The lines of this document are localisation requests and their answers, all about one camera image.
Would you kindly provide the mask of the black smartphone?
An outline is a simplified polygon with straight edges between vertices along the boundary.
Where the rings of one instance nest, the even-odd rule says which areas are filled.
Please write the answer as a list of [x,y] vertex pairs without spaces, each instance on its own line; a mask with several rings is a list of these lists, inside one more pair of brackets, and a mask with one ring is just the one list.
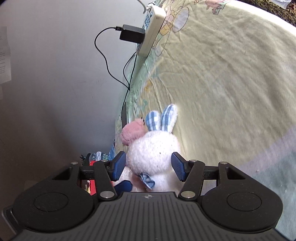
[[127,124],[127,103],[125,102],[121,109],[121,124],[122,128]]

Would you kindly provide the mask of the pile of folded clothes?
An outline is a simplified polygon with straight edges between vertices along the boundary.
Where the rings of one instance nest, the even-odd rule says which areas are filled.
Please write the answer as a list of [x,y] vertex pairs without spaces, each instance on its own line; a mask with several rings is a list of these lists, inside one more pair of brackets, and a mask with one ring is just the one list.
[[109,156],[101,151],[96,153],[88,153],[86,156],[81,155],[79,158],[81,159],[82,166],[92,166],[93,163],[98,161],[109,161]]

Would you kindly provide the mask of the red cardboard box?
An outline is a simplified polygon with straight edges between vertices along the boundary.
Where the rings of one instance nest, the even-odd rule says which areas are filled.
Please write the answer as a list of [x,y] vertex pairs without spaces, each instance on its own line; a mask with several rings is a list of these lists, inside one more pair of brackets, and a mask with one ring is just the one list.
[[96,194],[95,180],[89,180],[88,183],[89,183],[88,193],[90,195]]

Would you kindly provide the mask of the white bunny plush toy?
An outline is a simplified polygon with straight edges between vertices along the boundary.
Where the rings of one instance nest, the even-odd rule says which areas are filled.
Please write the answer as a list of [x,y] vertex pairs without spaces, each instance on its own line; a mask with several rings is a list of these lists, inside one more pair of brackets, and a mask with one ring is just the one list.
[[147,132],[127,146],[126,165],[119,182],[130,181],[133,192],[174,192],[182,189],[171,165],[180,144],[173,128],[178,108],[169,104],[162,113],[150,111],[144,119]]

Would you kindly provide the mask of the white power strip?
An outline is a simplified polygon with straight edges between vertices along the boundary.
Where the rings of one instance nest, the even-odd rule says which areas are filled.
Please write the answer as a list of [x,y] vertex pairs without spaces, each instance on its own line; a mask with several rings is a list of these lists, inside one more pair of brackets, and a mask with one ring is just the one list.
[[166,12],[159,6],[152,5],[147,11],[142,28],[145,30],[145,37],[141,44],[137,44],[137,56],[147,57],[154,41],[166,18]]

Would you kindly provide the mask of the brown patterned blanket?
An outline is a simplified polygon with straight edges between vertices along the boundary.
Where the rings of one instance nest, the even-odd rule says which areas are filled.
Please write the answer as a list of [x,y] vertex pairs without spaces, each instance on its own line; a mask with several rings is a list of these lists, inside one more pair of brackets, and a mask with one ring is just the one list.
[[295,27],[295,1],[242,0],[241,2],[265,10]]

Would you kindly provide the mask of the green yellow bed sheet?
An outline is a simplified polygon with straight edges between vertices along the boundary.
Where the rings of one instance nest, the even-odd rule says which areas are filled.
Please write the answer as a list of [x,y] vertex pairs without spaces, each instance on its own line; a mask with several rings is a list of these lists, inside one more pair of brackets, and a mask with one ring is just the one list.
[[295,239],[295,25],[241,1],[161,1],[166,19],[138,58],[129,121],[178,107],[186,159],[227,161],[276,192]]

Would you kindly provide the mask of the mauve bear plush toy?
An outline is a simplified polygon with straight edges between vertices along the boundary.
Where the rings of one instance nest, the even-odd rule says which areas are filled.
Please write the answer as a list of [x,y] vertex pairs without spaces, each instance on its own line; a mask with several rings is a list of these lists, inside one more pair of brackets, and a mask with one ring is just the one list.
[[129,146],[133,141],[144,136],[146,132],[144,119],[136,118],[123,127],[120,139],[125,146]]

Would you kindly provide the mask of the black power adapter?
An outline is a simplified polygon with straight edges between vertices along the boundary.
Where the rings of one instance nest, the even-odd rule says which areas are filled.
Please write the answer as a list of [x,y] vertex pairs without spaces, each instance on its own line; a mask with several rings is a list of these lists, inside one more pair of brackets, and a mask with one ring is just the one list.
[[141,44],[145,38],[144,28],[139,28],[131,25],[116,26],[116,31],[120,32],[119,39],[126,42]]

